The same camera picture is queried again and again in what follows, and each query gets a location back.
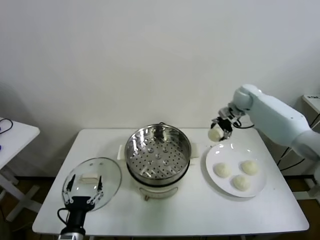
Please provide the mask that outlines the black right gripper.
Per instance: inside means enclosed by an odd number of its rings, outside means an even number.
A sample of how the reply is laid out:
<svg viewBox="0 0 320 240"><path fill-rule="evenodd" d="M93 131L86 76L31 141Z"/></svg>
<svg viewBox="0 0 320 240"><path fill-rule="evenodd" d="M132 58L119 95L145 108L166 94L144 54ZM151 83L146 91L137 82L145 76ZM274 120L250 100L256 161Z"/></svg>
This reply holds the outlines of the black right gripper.
<svg viewBox="0 0 320 240"><path fill-rule="evenodd" d="M213 129L215 126L219 126L223 130L221 141L228 140L231 137L233 128L228 119L223 119L220 116L213 119L210 128Z"/></svg>

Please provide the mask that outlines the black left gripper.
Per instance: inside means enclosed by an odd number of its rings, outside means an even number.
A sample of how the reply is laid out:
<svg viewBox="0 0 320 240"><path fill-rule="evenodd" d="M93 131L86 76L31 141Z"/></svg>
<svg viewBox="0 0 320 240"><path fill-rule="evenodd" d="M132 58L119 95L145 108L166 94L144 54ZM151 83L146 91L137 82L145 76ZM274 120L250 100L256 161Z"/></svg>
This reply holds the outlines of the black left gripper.
<svg viewBox="0 0 320 240"><path fill-rule="evenodd" d="M93 210L93 205L96 205L103 197L103 183L102 176L99 176L96 193L90 196L73 196L71 197L72 187L75 181L76 175L67 183L63 188L63 199L66 209L69 211L69 217L66 223L67 229L80 229L84 227L86 214Z"/></svg>

